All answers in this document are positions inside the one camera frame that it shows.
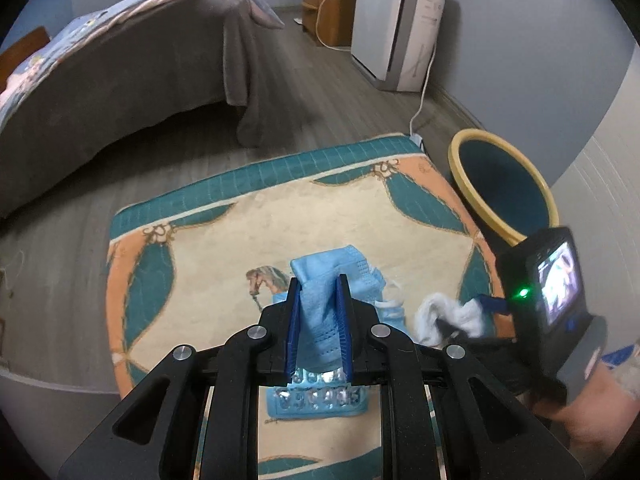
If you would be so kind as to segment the person forearm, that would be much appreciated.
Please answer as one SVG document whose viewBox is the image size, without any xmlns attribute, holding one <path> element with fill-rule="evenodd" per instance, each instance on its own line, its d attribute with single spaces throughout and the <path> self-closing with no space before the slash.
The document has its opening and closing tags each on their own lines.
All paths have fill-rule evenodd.
<svg viewBox="0 0 640 480">
<path fill-rule="evenodd" d="M 540 399 L 533 413 L 559 422 L 575 448 L 608 457 L 622 442 L 639 414 L 639 401 L 627 392 L 600 363 L 573 403 Z"/>
</svg>

